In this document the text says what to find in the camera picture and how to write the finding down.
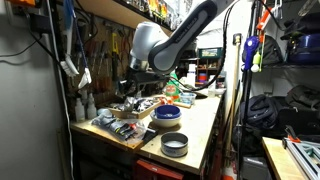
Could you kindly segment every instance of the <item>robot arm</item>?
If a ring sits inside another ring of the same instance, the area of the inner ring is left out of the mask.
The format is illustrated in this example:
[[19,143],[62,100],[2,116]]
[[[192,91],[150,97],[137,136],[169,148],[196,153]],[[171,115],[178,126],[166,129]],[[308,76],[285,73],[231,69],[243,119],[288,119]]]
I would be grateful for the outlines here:
[[[234,0],[206,0],[194,8],[181,25],[168,37],[159,25],[152,22],[140,23],[133,38],[130,52],[129,79],[138,84],[161,81],[179,63],[184,49],[201,33],[201,31]],[[146,74],[148,67],[154,74]]]

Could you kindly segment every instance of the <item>workbench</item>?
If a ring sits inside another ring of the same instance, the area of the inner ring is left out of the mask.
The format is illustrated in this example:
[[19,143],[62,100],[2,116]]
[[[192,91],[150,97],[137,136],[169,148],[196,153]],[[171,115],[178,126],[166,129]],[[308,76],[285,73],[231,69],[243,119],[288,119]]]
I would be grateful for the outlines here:
[[[219,107],[221,107],[220,102],[221,98],[219,97],[197,99],[195,105],[192,105],[190,109],[180,108],[182,113],[180,123],[172,128],[159,128],[159,134],[146,144],[143,144],[142,141],[136,144],[120,142],[107,131],[91,125],[91,121],[72,123],[71,129],[78,133],[100,139],[126,152],[152,159],[181,171],[199,175],[206,157],[207,146],[210,144],[213,133],[216,133],[213,129],[216,113]],[[143,121],[145,126],[148,126],[149,123],[151,123],[151,126],[155,126],[150,116],[141,119],[141,121]],[[161,136],[169,131],[181,132],[188,137],[187,155],[180,158],[170,158],[161,152]]]
[[281,140],[264,137],[262,143],[277,179],[306,179],[293,157],[283,148]]

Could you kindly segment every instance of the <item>pegboard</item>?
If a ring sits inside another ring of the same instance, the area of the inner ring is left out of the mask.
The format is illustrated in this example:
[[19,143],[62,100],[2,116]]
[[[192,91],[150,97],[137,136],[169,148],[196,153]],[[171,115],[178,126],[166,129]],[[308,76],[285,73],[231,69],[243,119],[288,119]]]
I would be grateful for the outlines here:
[[[61,27],[60,30],[64,30],[64,23],[63,23],[63,13],[62,8],[59,8],[59,17],[62,17],[62,21],[60,23]],[[112,34],[114,33],[116,35],[116,42],[118,46],[118,66],[117,66],[117,77],[119,80],[124,80],[126,69],[129,64],[129,53],[130,49],[132,47],[132,39],[134,30],[125,27],[121,24],[117,24],[114,22],[111,22],[107,19],[102,19],[100,17],[95,16],[94,22],[96,24],[96,27],[98,29],[97,35],[91,39],[89,42],[87,42],[84,46],[85,52],[86,52],[86,59],[87,64],[89,66],[92,83],[89,85],[86,85],[81,90],[87,90],[88,93],[93,93],[96,105],[102,104],[107,101],[110,101],[110,98],[114,97],[115,94],[115,82],[112,81],[112,72],[114,69],[112,68]],[[89,28],[87,28],[85,41],[89,39]],[[96,42],[99,42],[100,47],[102,42],[106,41],[107,44],[107,53],[106,55],[101,58],[101,53],[99,50],[99,53],[97,54],[96,58],[90,57],[93,44]],[[63,46],[66,50],[66,38],[63,38]],[[72,61],[74,65],[78,66],[78,57],[77,52],[75,51],[75,43],[76,43],[76,34],[74,30],[73,34],[73,45],[72,45]],[[81,81],[81,78],[84,73],[84,65],[82,63],[82,59],[80,59],[80,65],[79,65],[79,75],[75,76],[74,78],[68,78],[68,90],[72,94],[76,94],[78,89],[78,84]]]

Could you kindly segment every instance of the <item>box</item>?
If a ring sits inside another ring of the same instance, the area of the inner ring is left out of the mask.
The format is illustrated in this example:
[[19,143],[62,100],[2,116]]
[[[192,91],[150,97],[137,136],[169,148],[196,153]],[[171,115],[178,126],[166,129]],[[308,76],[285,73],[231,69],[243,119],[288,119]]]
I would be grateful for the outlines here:
[[112,112],[113,115],[115,115],[117,118],[120,118],[120,119],[143,119],[146,116],[149,116],[151,111],[153,111],[155,108],[157,108],[160,105],[161,105],[161,102],[158,101],[142,112],[124,112],[124,111],[120,111],[119,109],[113,109],[113,108],[108,108],[108,109]]
[[199,57],[200,58],[220,58],[221,52],[222,52],[221,47],[199,49]]

